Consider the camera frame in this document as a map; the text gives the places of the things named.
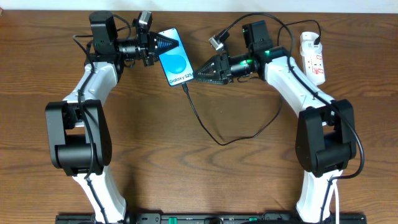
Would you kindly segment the blue Galaxy smartphone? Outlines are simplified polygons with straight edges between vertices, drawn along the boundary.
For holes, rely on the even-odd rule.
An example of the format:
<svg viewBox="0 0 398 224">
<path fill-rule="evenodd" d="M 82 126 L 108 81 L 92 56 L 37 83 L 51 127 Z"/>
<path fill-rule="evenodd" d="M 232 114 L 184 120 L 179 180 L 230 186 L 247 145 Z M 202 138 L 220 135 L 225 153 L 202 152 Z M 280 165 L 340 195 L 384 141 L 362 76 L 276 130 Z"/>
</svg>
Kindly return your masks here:
<svg viewBox="0 0 398 224">
<path fill-rule="evenodd" d="M 171 28 L 160 32 L 160 34 L 178 42 L 178 47 L 159 55 L 168 84 L 170 86 L 177 86 L 193 80 L 194 71 L 178 30 Z"/>
</svg>

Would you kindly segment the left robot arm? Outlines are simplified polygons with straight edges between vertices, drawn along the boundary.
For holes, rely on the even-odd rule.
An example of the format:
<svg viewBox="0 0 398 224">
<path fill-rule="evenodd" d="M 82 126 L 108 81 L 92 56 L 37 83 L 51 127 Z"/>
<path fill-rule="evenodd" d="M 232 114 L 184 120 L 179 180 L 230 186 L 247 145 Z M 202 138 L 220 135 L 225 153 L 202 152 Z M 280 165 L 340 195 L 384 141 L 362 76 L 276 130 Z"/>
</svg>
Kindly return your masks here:
<svg viewBox="0 0 398 224">
<path fill-rule="evenodd" d="M 123 20 L 111 11 L 90 14 L 89 42 L 79 45 L 85 55 L 85 72 L 68 96 L 45 107 L 52 164 L 82 187 L 94 209 L 92 215 L 57 215 L 56 223 L 137 222 L 111 173 L 113 148 L 103 106 L 126 67 L 138 60 L 151 66 L 160 54 L 179 44 L 150 31 L 150 11 L 126 23 L 125 28 L 136 34 L 123 39 L 115 19 Z"/>
</svg>

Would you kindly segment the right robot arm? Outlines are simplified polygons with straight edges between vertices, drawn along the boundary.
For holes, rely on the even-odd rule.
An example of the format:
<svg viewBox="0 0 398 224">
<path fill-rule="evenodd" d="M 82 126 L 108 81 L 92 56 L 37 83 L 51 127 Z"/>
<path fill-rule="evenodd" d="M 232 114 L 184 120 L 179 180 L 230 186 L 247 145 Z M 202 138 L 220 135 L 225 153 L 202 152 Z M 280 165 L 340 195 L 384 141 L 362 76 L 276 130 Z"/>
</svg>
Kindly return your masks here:
<svg viewBox="0 0 398 224">
<path fill-rule="evenodd" d="M 348 162 L 363 154 L 354 128 L 354 110 L 320 89 L 325 82 L 321 32 L 302 32 L 297 65 L 289 50 L 269 38 L 264 21 L 243 26 L 245 54 L 230 56 L 228 29 L 210 38 L 216 55 L 194 74 L 199 82 L 226 85 L 254 77 L 275 88 L 297 115 L 295 153 L 303 168 L 303 185 L 295 209 L 302 223 L 341 223 L 329 210 L 338 198 L 337 181 Z"/>
</svg>

